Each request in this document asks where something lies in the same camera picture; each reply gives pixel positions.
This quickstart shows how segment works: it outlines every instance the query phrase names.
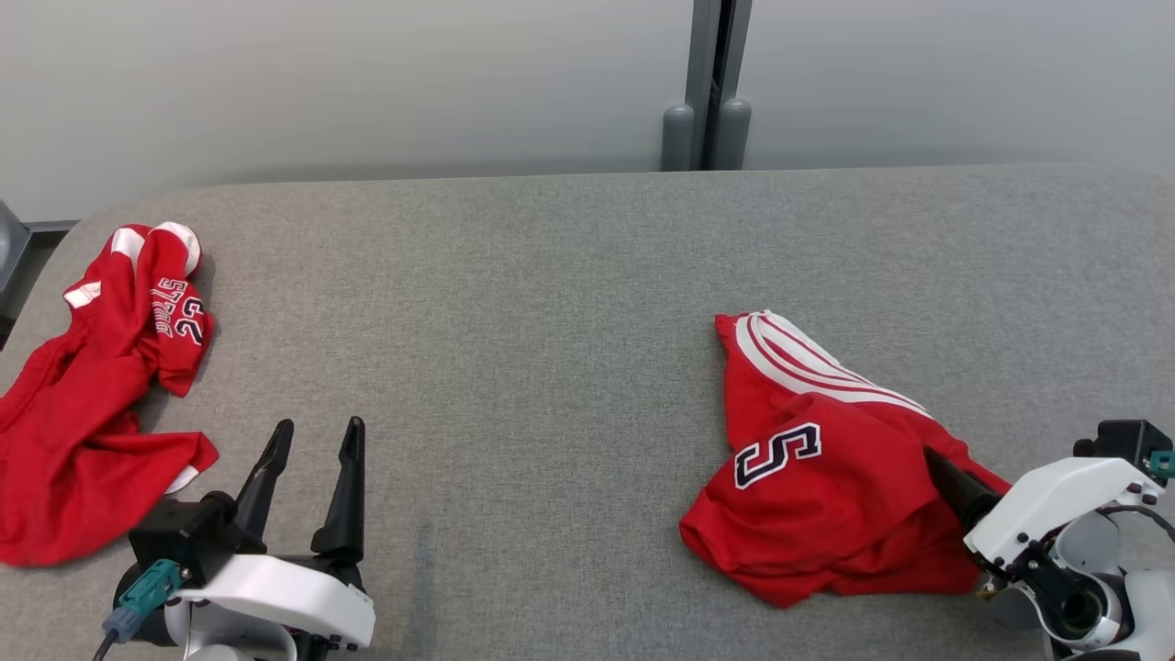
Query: gray fabric surface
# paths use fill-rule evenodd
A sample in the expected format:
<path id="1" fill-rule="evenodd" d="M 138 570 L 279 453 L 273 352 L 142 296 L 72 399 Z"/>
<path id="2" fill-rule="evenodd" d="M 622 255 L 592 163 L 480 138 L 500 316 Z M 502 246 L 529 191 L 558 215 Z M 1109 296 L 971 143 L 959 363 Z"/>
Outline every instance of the gray fabric surface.
<path id="1" fill-rule="evenodd" d="M 364 659 L 1038 659 L 971 598 L 772 608 L 677 521 L 726 458 L 714 312 L 771 308 L 909 394 L 1006 478 L 1097 421 L 1175 433 L 1175 187 L 1083 166 L 590 175 L 196 189 L 73 230 L 0 357 L 121 223 L 187 223 L 219 332 L 146 429 L 202 430 L 241 485 L 297 425 L 267 531 L 308 549 L 349 416 L 368 424 Z M 1161 511 L 1173 512 L 1168 500 Z M 1128 566 L 1175 566 L 1124 522 Z M 89 659 L 125 544 L 0 569 L 6 659 Z M 175 660 L 121 646 L 112 661 Z"/>

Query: sleeve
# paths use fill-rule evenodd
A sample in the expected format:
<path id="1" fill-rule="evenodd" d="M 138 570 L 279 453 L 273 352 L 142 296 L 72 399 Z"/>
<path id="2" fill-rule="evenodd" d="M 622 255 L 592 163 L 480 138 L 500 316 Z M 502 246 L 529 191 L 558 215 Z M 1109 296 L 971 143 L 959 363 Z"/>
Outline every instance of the sleeve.
<path id="1" fill-rule="evenodd" d="M 192 389 L 215 328 L 189 279 L 200 261 L 195 231 L 177 222 L 152 229 L 139 255 L 136 304 L 148 319 L 141 346 L 160 384 L 181 398 Z"/>

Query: gray plastic object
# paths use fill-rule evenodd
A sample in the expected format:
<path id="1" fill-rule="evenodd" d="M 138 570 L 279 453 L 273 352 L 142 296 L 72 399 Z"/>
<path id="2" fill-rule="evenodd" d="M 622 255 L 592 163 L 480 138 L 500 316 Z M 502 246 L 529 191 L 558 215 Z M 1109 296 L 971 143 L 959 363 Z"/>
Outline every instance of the gray plastic object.
<path id="1" fill-rule="evenodd" d="M 0 299 L 4 298 L 16 270 L 25 245 L 28 244 L 28 230 L 16 220 L 16 214 L 0 200 Z"/>
<path id="2" fill-rule="evenodd" d="M 693 149 L 693 108 L 670 106 L 662 119 L 662 171 L 691 169 Z"/>
<path id="3" fill-rule="evenodd" d="M 746 134 L 751 129 L 751 102 L 731 99 L 718 107 L 711 169 L 743 169 Z"/>

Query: red garment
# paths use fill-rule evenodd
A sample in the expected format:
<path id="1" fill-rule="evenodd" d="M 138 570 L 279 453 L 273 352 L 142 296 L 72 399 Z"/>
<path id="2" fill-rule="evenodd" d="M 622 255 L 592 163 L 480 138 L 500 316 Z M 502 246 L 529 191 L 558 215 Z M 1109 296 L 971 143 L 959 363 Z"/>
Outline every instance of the red garment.
<path id="1" fill-rule="evenodd" d="M 718 315 L 734 454 L 682 519 L 682 540 L 757 596 L 964 593 L 978 568 L 922 446 L 1001 493 L 913 400 L 840 365 L 770 310 Z"/>
<path id="2" fill-rule="evenodd" d="M 192 387 L 213 336 L 188 281 L 200 256 L 182 224 L 128 224 L 66 290 L 68 330 L 0 399 L 0 562 L 88 555 L 216 461 L 203 434 L 140 434 L 129 411 L 155 375 Z"/>

